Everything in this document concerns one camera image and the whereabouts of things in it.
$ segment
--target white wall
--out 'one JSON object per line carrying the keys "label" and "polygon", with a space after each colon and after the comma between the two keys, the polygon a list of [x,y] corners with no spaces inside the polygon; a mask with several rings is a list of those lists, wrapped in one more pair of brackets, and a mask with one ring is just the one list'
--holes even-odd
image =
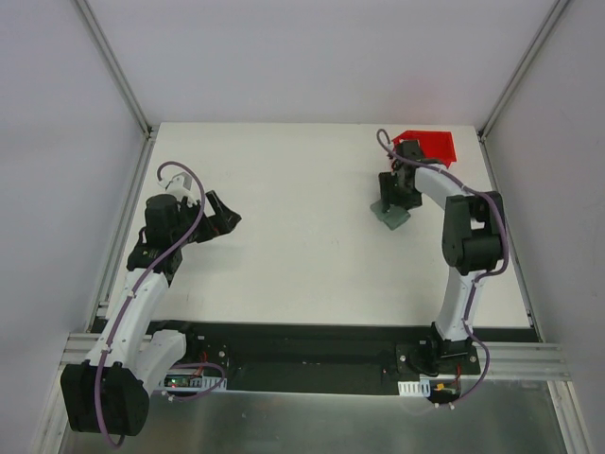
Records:
{"label": "white wall", "polygon": [[142,138],[67,0],[0,2],[0,451],[30,449]]}
{"label": "white wall", "polygon": [[482,126],[554,0],[92,0],[162,121]]}
{"label": "white wall", "polygon": [[605,452],[605,3],[577,0],[489,137],[530,299]]}

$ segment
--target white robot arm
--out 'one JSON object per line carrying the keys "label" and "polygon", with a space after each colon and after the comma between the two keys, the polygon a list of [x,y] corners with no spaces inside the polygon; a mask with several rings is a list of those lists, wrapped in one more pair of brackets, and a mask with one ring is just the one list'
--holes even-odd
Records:
{"label": "white robot arm", "polygon": [[166,192],[147,200],[146,226],[129,255],[120,303],[85,361],[65,366],[61,375],[73,430],[122,436],[141,431],[149,397],[185,355],[185,336],[173,330],[156,332],[139,352],[151,317],[181,264],[182,247],[226,235],[241,220],[214,191],[205,196],[215,213],[207,217],[200,212],[203,205],[190,193],[186,173],[160,184]]}
{"label": "white robot arm", "polygon": [[441,249],[450,266],[445,296],[431,335],[415,356],[418,360],[407,362],[418,373],[436,376],[440,363],[473,352],[473,318],[484,283],[480,277],[494,270],[506,253],[499,228],[504,222],[502,197],[494,191],[477,195],[465,190],[444,174],[441,162],[424,157],[417,141],[403,141],[388,152],[402,159],[393,162],[391,172],[379,174],[381,200],[372,205],[378,218],[394,230],[410,218],[408,210],[423,204],[423,195],[444,211]]}

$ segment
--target purple cable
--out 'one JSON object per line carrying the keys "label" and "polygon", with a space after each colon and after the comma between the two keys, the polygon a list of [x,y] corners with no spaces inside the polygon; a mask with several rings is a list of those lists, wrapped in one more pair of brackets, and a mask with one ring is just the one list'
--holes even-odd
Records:
{"label": "purple cable", "polygon": [[[385,136],[385,138],[387,139],[387,143],[383,142],[381,135]],[[502,274],[506,270],[506,268],[509,266],[509,242],[507,239],[507,231],[506,231],[506,227],[504,225],[504,220],[502,219],[502,216],[500,216],[498,207],[496,206],[493,199],[489,195],[487,195],[485,192],[475,191],[474,189],[468,187],[460,179],[458,179],[457,177],[455,177],[454,175],[452,175],[450,172],[448,172],[446,170],[443,170],[438,167],[433,167],[432,165],[429,165],[429,164],[411,161],[402,156],[399,156],[397,153],[395,153],[393,150],[391,150],[389,148],[389,146],[387,145],[390,143],[389,134],[382,128],[376,132],[376,140],[378,141],[378,144],[380,144],[380,147],[382,147],[383,150],[386,151],[387,154],[391,158],[396,159],[397,161],[400,161],[409,166],[428,168],[430,170],[438,172],[441,175],[444,175],[445,177],[447,177],[452,182],[454,182],[460,189],[467,191],[467,192],[483,199],[490,206],[490,211],[492,212],[493,217],[495,218],[496,224],[498,224],[498,233],[500,234],[500,239],[502,242],[502,253],[504,255],[503,260],[502,260],[502,266],[497,270],[482,272],[473,280],[473,286],[471,287],[471,291],[469,292],[469,299],[467,300],[466,306],[464,307],[464,318],[462,319],[462,324],[464,324],[464,330],[466,331],[466,334],[474,342],[478,343],[479,346],[485,351],[485,365],[483,366],[483,371],[481,372],[481,376],[479,377],[479,379],[475,382],[475,384],[473,385],[473,387],[471,387],[471,389],[469,391],[467,391],[464,395],[462,395],[461,397],[458,398],[458,401],[459,401],[461,398],[466,397],[470,393],[474,392],[476,390],[476,388],[483,382],[483,380],[485,379],[485,377],[488,374],[488,371],[490,370],[490,362],[491,362],[490,349],[482,340],[480,340],[475,335],[475,333],[473,333],[473,331],[471,330],[471,328],[468,325],[468,320],[469,320],[469,316],[471,314],[471,308],[473,307],[473,299],[475,298],[475,294],[476,294],[476,284],[488,276],[497,276],[498,274]]]}
{"label": "purple cable", "polygon": [[225,381],[225,370],[220,367],[218,364],[214,364],[213,362],[198,362],[198,363],[193,363],[193,364],[175,364],[174,366],[172,366],[172,369],[189,369],[189,368],[198,368],[198,367],[210,367],[211,369],[216,369],[217,371],[220,372],[220,380],[215,383],[213,386],[211,386],[210,388],[208,388],[207,390],[204,391],[200,391],[199,393],[196,393],[194,395],[189,395],[187,397],[179,397],[179,396],[174,396],[175,400],[177,400],[178,402],[189,402],[191,400],[196,400],[199,399],[200,397],[203,397],[204,395],[208,395],[209,393],[211,393],[212,391],[214,391],[216,388],[220,387],[220,385],[223,384],[223,381]]}
{"label": "purple cable", "polygon": [[[160,264],[160,262],[162,262],[162,260],[164,260],[169,255],[171,255],[174,251],[176,251],[176,249],[179,248],[179,246],[181,246],[181,244],[183,242],[185,242],[187,240],[187,238],[194,233],[194,231],[198,227],[199,222],[201,221],[201,217],[204,214],[204,206],[205,206],[205,203],[206,203],[206,198],[205,198],[205,194],[204,194],[204,187],[201,184],[201,181],[199,180],[198,176],[193,172],[193,170],[191,170],[189,167],[187,167],[184,164],[177,163],[176,161],[166,161],[165,163],[163,163],[162,165],[160,165],[158,167],[158,171],[157,171],[158,180],[162,179],[162,170],[166,166],[177,166],[177,167],[180,167],[185,172],[187,172],[189,175],[191,175],[191,177],[196,182],[196,184],[198,185],[198,188],[199,188],[199,193],[200,193],[199,212],[198,212],[198,216],[194,220],[193,224],[191,225],[191,227],[189,228],[189,230],[187,230],[187,232],[184,233],[184,235],[181,237],[181,239],[179,239],[179,241],[177,241],[172,246],[170,246],[170,248],[168,248],[158,258],[156,258],[151,263],[151,265],[149,265],[145,269],[145,271],[143,271],[143,274],[141,274],[141,277],[139,277],[139,279],[137,279],[137,281],[134,283],[134,286],[132,286],[132,294],[134,294],[134,295],[136,295],[137,290],[139,289],[139,287],[141,287],[141,285],[143,284],[143,281],[145,281],[145,279],[153,271],[153,269],[156,266],[158,266],[158,264]],[[130,302],[132,301],[132,298],[133,297],[129,296],[126,299],[126,301],[124,301],[124,304],[122,304],[122,307],[120,308],[120,311],[118,312],[117,317],[115,318],[115,322],[114,322],[114,324],[112,326],[110,334],[107,337],[107,347],[108,347],[108,349],[111,349],[111,347],[112,347],[113,338],[115,337],[115,333],[117,332],[117,328],[119,327],[120,323],[122,322],[122,319],[124,318],[124,314],[126,313],[126,310],[129,308],[129,305],[130,305]],[[96,421],[98,422],[98,428],[101,431],[101,433],[103,434],[103,436],[105,437],[105,440],[107,441],[108,445],[112,449],[117,449],[118,447],[120,447],[124,443],[124,438],[125,437],[124,437],[124,435],[121,435],[120,439],[118,440],[117,443],[112,440],[112,437],[110,436],[109,432],[107,431],[107,426],[105,425],[105,419],[103,418],[103,409],[101,408],[101,376],[103,374],[103,368],[105,367],[105,361],[107,360],[107,354],[108,354],[107,351],[103,351],[101,353],[101,358],[99,359],[98,365],[96,366],[96,375],[95,375],[95,413],[96,413]]]}

